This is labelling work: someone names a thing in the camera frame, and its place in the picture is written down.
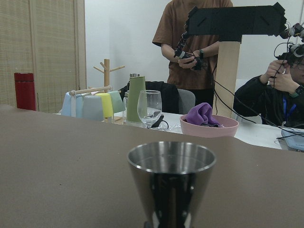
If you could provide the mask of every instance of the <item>purple cloth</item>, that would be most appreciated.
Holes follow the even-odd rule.
[[[190,109],[187,122],[195,125],[217,125],[220,123],[212,117],[212,107],[208,103],[201,103]]]

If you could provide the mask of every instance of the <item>red bottle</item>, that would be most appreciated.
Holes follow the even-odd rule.
[[[36,111],[33,73],[14,73],[17,108]]]

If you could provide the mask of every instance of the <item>blue lanyard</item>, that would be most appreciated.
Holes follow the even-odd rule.
[[[286,123],[288,117],[290,117],[291,113],[293,113],[293,111],[295,110],[296,104],[294,104],[291,109],[289,110],[289,112],[287,113],[287,101],[285,96],[283,96],[283,105],[284,105],[284,117],[285,117],[285,121],[283,122],[283,125]]]

